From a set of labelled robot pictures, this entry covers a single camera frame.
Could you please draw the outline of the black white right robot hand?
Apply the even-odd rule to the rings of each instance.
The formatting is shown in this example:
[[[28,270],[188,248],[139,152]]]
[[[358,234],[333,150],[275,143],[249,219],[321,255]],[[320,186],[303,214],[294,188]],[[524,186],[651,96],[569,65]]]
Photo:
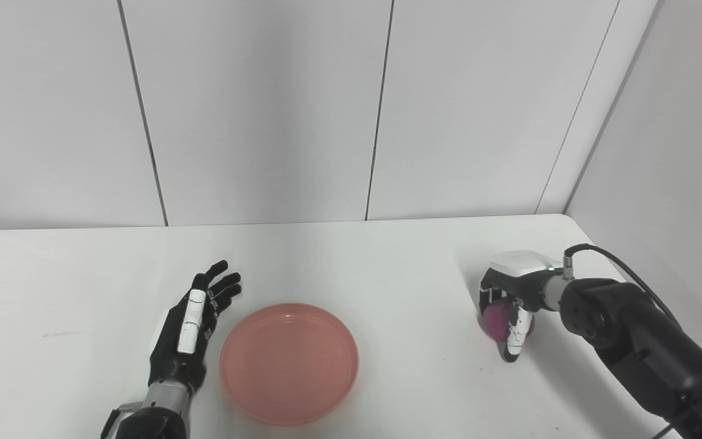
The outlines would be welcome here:
[[[514,251],[492,257],[480,281],[480,321],[498,342],[504,361],[519,358],[538,311],[560,309],[565,285],[562,262],[540,253]]]

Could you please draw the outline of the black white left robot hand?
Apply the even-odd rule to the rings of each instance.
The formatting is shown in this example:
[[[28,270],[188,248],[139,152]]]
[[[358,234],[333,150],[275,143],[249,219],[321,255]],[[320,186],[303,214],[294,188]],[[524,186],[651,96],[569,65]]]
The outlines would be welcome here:
[[[242,292],[241,275],[229,273],[229,264],[220,260],[205,273],[193,278],[192,286],[181,300],[168,310],[158,341],[150,355],[148,384],[176,381],[187,387],[191,395],[202,387],[207,375],[207,345],[216,330],[218,317],[231,306],[232,298]],[[186,316],[186,307],[193,290],[203,293],[201,322],[197,329],[194,352],[179,352],[179,337]]]

